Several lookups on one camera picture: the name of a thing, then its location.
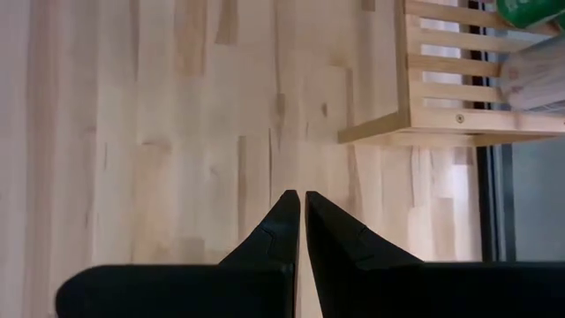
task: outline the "wooden shelf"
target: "wooden shelf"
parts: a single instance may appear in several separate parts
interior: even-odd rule
[[[388,27],[395,33],[396,74],[391,74],[390,78],[395,78],[396,81],[391,80],[386,85],[389,86],[387,88],[397,92],[395,99],[397,111],[340,131],[338,133],[340,143],[481,147],[542,140],[565,134],[565,116],[425,106],[426,100],[455,100],[462,101],[462,104],[502,103],[504,100],[495,87],[424,81],[425,72],[459,74],[462,75],[462,79],[466,76],[496,78],[501,66],[463,57],[428,56],[422,53],[423,45],[457,48],[462,52],[484,50],[511,53],[527,48],[532,42],[427,29],[420,25],[418,18],[497,29],[514,29],[491,12],[416,0],[395,1],[395,18]],[[418,23],[411,23],[414,19],[417,19]],[[549,26],[541,26],[528,32],[556,34],[556,30]],[[391,105],[388,101],[387,105],[378,106],[390,109]]]

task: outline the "wood grain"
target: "wood grain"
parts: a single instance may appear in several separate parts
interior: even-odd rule
[[[426,260],[477,260],[475,161],[337,142],[399,107],[379,39],[402,8],[373,3],[1,2],[0,316],[53,314],[96,264],[217,262],[287,189]],[[301,233],[297,311],[321,317]]]

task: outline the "hardwood floor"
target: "hardwood floor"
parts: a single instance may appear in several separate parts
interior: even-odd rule
[[[479,259],[473,150],[336,144],[394,110],[391,1],[0,0],[0,318],[96,264],[217,262],[286,189]]]

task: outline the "wooden shelf slat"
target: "wooden shelf slat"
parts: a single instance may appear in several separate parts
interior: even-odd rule
[[[498,77],[501,68],[497,63],[473,61],[466,58],[430,57],[419,54],[408,55],[408,66],[422,71],[485,77]]]
[[[421,42],[444,47],[511,53],[526,49],[535,42],[496,38],[493,36],[465,34],[450,31],[412,28],[408,32],[409,41]]]
[[[411,115],[412,129],[423,133],[504,133],[545,136],[565,133],[564,116],[431,107],[414,109]]]
[[[504,102],[500,91],[492,87],[459,84],[411,82],[411,97],[449,99],[469,102]]]

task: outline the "green can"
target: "green can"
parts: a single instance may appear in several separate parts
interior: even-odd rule
[[[565,12],[565,0],[496,0],[500,15],[517,28],[549,22]]]

